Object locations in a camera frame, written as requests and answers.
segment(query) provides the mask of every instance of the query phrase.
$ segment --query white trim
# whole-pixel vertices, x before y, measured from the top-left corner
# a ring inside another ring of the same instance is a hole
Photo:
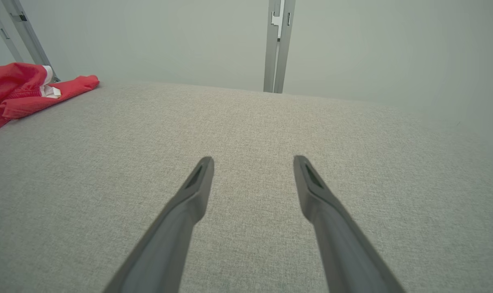
[[[53,79],[53,69],[51,66],[42,65],[46,70],[46,78],[42,85],[40,85],[40,95],[45,96],[46,98],[60,98],[62,93],[56,87],[50,87],[48,83]]]

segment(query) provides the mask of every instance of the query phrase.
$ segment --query red cloth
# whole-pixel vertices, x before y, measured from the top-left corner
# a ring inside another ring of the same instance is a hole
[[[0,66],[0,128],[11,119],[26,117],[49,106],[90,91],[98,85],[94,75],[49,84],[60,89],[60,98],[41,94],[49,72],[42,65],[11,63]]]

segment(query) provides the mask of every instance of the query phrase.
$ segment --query textured fabric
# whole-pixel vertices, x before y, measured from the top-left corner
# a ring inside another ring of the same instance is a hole
[[[137,83],[0,130],[0,292],[99,292],[215,159],[180,292],[324,292],[293,178],[306,155],[407,291],[493,292],[493,152],[369,103]]]
[[[52,77],[49,66],[28,63],[0,66],[0,128],[11,119],[26,117],[98,85],[98,78],[92,75],[53,83],[50,87],[47,84]]]

